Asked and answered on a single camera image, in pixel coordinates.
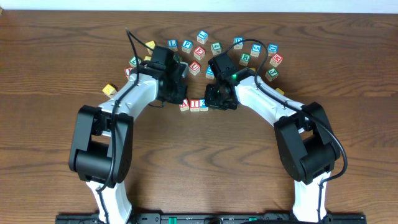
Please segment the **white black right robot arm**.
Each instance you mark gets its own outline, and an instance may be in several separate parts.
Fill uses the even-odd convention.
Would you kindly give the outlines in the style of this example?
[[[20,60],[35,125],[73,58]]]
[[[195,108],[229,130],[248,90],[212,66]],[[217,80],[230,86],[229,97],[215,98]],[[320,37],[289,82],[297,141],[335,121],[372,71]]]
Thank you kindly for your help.
[[[335,161],[346,153],[334,135],[323,107],[290,100],[251,70],[239,70],[226,53],[208,62],[216,83],[205,90],[205,103],[219,110],[238,105],[254,110],[275,132],[281,163],[294,180],[293,214],[300,222],[324,222],[325,193]]]

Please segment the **red letter A block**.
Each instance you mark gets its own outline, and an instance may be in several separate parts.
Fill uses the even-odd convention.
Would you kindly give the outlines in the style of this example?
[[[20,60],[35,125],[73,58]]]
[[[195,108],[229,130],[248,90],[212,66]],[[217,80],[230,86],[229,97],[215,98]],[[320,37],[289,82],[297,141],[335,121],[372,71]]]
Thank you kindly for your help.
[[[180,111],[187,111],[190,109],[189,100],[185,98],[183,103],[179,105]]]

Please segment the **blue number 2 block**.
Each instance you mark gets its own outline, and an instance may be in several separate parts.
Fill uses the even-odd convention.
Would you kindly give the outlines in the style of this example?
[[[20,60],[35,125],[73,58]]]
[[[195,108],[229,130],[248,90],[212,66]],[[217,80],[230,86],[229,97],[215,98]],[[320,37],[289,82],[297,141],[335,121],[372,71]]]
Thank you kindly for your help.
[[[200,99],[200,111],[208,111],[209,108],[207,107],[205,100],[202,98]]]

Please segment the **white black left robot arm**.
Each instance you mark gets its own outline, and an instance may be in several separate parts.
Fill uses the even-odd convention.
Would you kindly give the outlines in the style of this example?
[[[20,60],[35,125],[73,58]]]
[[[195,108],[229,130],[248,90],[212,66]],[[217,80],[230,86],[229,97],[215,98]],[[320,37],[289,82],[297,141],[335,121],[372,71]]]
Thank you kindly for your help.
[[[68,165],[93,192],[99,212],[59,215],[56,223],[129,223],[133,207],[124,179],[131,166],[134,121],[155,100],[182,104],[187,73],[188,63],[156,46],[152,58],[131,69],[127,83],[108,101],[80,108]]]

